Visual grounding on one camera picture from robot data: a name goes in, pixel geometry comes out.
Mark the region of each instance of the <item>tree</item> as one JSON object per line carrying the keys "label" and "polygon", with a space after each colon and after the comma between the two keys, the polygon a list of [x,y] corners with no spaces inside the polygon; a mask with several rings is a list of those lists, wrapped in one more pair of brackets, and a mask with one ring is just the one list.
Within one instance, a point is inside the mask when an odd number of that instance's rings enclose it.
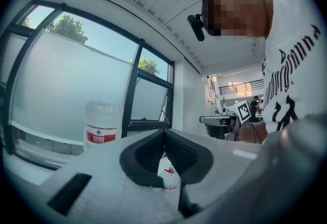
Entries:
{"label": "tree", "polygon": [[161,71],[157,69],[157,63],[154,60],[147,60],[144,57],[141,57],[138,67],[156,76],[161,73]]}
{"label": "tree", "polygon": [[30,24],[30,20],[29,20],[28,18],[26,18],[26,19],[24,20],[24,22],[22,22],[22,25],[23,25],[23,26],[30,27],[30,26],[31,26],[31,24]]}
{"label": "tree", "polygon": [[52,23],[47,31],[65,36],[69,39],[85,43],[88,38],[84,36],[82,30],[83,23],[75,21],[71,14],[64,14],[59,21]]}

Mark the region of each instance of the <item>black cable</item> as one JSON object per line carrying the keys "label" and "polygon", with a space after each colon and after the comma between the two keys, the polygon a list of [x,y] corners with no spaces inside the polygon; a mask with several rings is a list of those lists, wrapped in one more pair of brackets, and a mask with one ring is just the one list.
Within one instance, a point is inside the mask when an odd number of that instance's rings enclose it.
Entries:
{"label": "black cable", "polygon": [[259,133],[258,133],[258,131],[257,131],[256,128],[254,127],[253,123],[252,123],[252,122],[250,122],[250,123],[252,124],[252,126],[253,126],[253,128],[254,128],[254,130],[255,130],[255,132],[256,132],[256,135],[257,135],[257,137],[258,137],[258,139],[259,139],[259,142],[262,144],[262,141],[261,141],[261,139],[260,139],[260,137],[259,137]]}

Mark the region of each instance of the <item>open window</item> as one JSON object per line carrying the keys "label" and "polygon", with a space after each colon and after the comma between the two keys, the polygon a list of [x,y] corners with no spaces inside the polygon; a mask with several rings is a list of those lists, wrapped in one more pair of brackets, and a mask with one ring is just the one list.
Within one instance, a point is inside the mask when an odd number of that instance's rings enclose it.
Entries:
{"label": "open window", "polygon": [[173,62],[108,21],[34,0],[0,44],[0,136],[9,154],[51,169],[81,154],[88,101],[119,106],[126,132],[171,127]]}

